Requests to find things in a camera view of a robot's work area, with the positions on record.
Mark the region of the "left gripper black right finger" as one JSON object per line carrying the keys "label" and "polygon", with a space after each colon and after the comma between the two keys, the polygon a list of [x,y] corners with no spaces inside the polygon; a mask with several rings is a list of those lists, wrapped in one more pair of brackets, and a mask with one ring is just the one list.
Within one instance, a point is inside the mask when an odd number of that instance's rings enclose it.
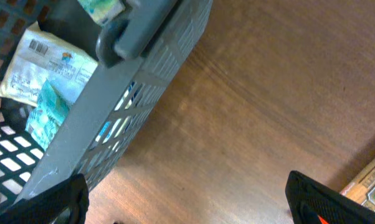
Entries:
{"label": "left gripper black right finger", "polygon": [[293,170],[285,195],[294,224],[375,224],[375,212]]}

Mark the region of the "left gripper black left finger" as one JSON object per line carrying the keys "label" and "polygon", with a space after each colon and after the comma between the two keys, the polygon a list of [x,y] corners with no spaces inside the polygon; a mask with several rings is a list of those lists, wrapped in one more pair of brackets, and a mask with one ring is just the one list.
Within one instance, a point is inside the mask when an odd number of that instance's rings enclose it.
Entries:
{"label": "left gripper black left finger", "polygon": [[73,175],[33,198],[18,201],[0,214],[0,223],[81,224],[86,220],[88,195],[84,175]]}

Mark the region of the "orange spaghetti pasta pack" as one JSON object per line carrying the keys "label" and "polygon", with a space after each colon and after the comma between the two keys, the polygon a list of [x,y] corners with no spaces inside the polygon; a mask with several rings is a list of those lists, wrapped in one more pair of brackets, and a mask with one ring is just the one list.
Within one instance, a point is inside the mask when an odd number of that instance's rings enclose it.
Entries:
{"label": "orange spaghetti pasta pack", "polygon": [[375,158],[340,194],[375,212]]}

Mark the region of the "small teal snack bag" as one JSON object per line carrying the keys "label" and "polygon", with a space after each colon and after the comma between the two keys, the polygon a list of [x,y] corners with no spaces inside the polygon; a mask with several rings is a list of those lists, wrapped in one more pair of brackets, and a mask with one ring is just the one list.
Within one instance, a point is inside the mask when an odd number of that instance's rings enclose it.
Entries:
{"label": "small teal snack bag", "polygon": [[29,114],[25,131],[46,151],[69,111],[67,102],[46,81],[37,98],[37,106]]}

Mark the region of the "cream white snack bag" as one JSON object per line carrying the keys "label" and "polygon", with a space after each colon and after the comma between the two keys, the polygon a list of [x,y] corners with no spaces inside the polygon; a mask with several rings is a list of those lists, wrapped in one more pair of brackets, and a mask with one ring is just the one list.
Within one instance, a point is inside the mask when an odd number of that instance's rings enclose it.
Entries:
{"label": "cream white snack bag", "polygon": [[36,106],[44,83],[49,82],[72,105],[97,66],[84,50],[42,31],[35,22],[17,45],[0,84],[0,97]]}

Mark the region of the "green Kleenex tissue pack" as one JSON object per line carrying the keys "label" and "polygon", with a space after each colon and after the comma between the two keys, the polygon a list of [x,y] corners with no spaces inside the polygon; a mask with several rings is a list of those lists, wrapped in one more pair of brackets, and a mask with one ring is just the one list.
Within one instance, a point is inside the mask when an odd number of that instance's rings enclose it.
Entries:
{"label": "green Kleenex tissue pack", "polygon": [[121,0],[78,0],[78,3],[100,26],[104,26],[125,10],[125,5]]}

